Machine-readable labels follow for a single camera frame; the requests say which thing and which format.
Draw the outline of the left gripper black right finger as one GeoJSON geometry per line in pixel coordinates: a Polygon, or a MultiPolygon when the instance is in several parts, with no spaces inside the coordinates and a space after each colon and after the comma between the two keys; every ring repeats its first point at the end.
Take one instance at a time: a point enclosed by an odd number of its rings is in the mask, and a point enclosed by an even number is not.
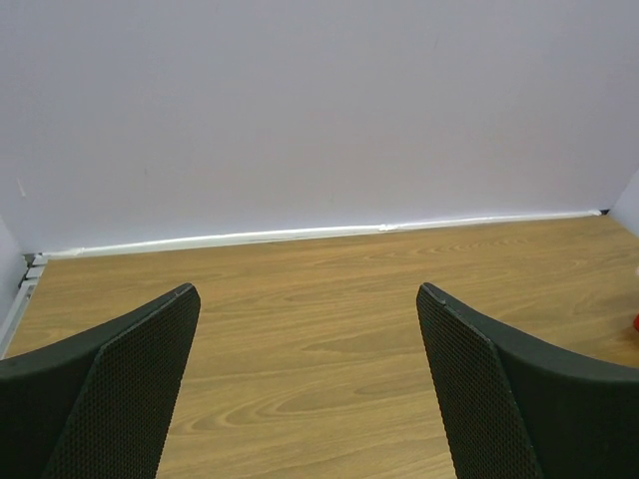
{"type": "Polygon", "coordinates": [[[416,309],[456,477],[637,477],[637,369],[545,342],[431,283],[416,309]]]}

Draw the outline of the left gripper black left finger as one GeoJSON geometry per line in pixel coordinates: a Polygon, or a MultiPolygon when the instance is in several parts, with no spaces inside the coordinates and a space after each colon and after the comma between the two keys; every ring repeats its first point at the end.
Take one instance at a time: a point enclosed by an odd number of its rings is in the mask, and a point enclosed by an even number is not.
{"type": "Polygon", "coordinates": [[[4,478],[153,478],[201,308],[185,283],[1,362],[4,478]]]}

